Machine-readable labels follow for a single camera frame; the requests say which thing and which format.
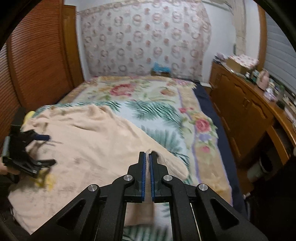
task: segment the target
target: blue object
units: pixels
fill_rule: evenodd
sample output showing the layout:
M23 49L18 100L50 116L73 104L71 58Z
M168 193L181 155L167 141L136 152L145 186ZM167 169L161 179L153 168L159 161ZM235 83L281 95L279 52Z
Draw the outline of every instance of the blue object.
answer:
M40 134L36 134L34 136L34 140L35 141L49 141L50 136L49 135L40 135Z
M142 168L142 201L145 200L145 181L146 181L146 153L143 157L143 168Z
M163 73L169 73L170 68L169 67L161 67L157 62L154 63L153 71L155 72L163 72Z
M152 158L151 158L151 153L149 154L149 168L150 168L150 180L151 180L151 198L152 201L154 202L155 199L155 192L154 192L154 174L153 174L153 163L152 163Z

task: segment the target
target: hand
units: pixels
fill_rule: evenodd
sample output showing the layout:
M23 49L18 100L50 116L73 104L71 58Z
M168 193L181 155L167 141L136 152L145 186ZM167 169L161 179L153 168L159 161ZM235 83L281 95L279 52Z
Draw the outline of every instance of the hand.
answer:
M2 157L0 158L0 175L6 175L7 173L12 173L14 175L19 175L20 171L13 169L12 167L4 166L2 163Z

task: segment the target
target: wooden dresser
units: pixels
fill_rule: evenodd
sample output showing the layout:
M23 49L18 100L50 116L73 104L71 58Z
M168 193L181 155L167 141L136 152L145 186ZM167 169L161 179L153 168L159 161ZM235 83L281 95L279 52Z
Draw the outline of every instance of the wooden dresser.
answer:
M251 84L213 62L210 93L214 108L221 117L238 167L250 167L259 153L275 147L280 165L291 157L296 133L285 111L263 96Z

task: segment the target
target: yellow object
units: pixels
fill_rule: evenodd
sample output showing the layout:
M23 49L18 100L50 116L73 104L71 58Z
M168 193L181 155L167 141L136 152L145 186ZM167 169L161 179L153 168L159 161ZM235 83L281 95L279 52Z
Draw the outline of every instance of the yellow object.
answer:
M35 114L35 111L30 111L29 113L26 114L25 118L24 118L24 122L23 125L32 118L32 116Z
M40 170L37 178L31 178L38 188L45 188L47 191L51 191L56 183L56 178L53 174L50 174L50 169Z

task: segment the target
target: blue gripper pad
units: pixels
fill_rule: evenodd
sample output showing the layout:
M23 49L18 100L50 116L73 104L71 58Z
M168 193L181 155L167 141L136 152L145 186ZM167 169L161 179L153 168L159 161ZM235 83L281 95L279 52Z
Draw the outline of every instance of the blue gripper pad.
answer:
M144 153L143 157L143 168L142 168L142 201L145 200L145 182L146 182L146 153Z
M153 174L153 162L152 162L152 155L151 155L151 153L149 154L148 161L149 161L150 180L151 180L151 198L152 198L152 201L154 202L154 199L155 199L154 174Z
M36 140L36 141L49 141L50 136L49 135L35 134L34 135L34 140Z

